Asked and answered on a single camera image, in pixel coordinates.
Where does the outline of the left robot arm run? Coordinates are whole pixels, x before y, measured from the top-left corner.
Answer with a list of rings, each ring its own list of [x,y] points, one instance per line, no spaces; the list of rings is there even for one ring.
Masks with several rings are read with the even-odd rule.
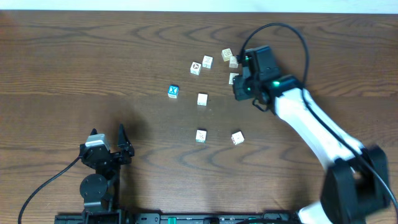
[[[84,200],[84,223],[133,223],[131,213],[120,207],[120,170],[130,164],[134,148],[124,126],[119,126],[118,152],[111,152],[104,134],[93,129],[86,143],[80,145],[79,158],[95,173],[86,176],[80,184]]]

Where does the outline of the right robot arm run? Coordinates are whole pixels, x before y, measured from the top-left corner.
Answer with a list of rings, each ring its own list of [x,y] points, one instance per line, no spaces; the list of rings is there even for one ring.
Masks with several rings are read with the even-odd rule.
[[[305,83],[281,75],[270,55],[240,55],[243,72],[233,78],[235,98],[251,99],[261,111],[291,126],[326,172],[319,202],[290,215],[289,223],[364,223],[368,215],[396,206],[389,187],[387,157],[341,129],[314,102]]]

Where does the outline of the wooden O block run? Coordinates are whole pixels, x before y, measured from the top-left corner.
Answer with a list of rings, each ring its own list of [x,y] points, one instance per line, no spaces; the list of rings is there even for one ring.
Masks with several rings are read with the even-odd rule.
[[[233,84],[233,79],[234,77],[238,76],[239,73],[230,73],[229,74],[229,84],[232,85]]]

